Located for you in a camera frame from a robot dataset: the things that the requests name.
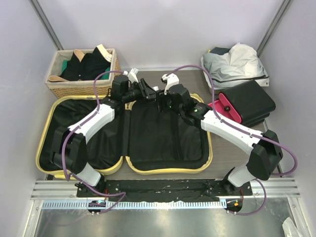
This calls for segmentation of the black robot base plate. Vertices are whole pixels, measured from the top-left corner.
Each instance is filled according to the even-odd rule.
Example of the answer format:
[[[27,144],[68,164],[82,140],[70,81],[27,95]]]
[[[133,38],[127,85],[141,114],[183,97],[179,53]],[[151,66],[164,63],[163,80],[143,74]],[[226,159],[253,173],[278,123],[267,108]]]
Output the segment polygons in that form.
[[[202,202],[253,194],[249,182],[241,188],[227,189],[225,182],[215,179],[107,180],[104,192],[126,192],[125,202]]]

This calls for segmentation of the black and pink drawer box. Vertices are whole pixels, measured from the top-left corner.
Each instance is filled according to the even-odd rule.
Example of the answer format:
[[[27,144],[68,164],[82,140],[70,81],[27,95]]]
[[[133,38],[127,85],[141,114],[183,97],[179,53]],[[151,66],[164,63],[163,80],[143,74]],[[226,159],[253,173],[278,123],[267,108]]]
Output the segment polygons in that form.
[[[246,127],[258,125],[276,109],[273,99],[254,80],[243,82],[218,94],[216,112]]]

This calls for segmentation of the grey garment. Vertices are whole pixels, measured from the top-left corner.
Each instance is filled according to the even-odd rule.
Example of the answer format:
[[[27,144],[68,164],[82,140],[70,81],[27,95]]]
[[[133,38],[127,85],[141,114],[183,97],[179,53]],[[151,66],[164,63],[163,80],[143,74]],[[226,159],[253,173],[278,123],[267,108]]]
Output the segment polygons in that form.
[[[201,57],[201,66],[218,82],[237,79],[257,79],[269,77],[257,51],[242,43],[232,48],[215,47]]]

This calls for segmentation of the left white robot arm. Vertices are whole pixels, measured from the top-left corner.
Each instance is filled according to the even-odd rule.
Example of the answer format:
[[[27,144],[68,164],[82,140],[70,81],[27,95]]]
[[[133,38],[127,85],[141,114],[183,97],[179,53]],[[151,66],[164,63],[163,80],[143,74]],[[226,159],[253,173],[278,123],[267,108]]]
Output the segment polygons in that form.
[[[75,177],[88,186],[94,197],[105,191],[104,176],[88,162],[89,140],[105,125],[111,123],[136,100],[154,100],[158,87],[150,87],[144,79],[131,81],[128,76],[115,77],[111,90],[103,99],[96,97],[96,108],[77,123],[56,129],[51,148],[51,162],[60,167],[66,180]]]

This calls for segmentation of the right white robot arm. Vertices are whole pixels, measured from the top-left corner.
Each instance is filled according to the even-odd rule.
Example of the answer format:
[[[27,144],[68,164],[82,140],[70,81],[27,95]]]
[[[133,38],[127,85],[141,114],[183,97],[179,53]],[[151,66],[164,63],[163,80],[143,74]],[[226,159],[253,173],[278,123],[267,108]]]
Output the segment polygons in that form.
[[[248,155],[245,164],[233,167],[224,177],[223,189],[229,195],[254,179],[267,181],[283,157],[275,132],[262,133],[224,118],[213,106],[195,101],[182,84],[157,90],[156,99],[163,110],[173,111],[186,124],[216,134]]]

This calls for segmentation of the yellow hard-shell suitcase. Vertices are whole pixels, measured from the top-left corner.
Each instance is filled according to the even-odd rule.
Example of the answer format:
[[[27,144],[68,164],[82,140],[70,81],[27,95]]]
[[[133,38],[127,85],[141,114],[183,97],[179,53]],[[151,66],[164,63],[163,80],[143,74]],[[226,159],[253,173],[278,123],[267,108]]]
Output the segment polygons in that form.
[[[51,107],[44,126],[36,166],[44,173],[64,178],[50,160],[55,130],[68,127],[96,107],[94,96],[65,96]],[[101,174],[117,172],[124,162],[141,175],[199,173],[212,162],[211,135],[187,125],[172,111],[160,112],[154,102],[132,102],[125,112],[105,125],[88,142],[88,162]]]

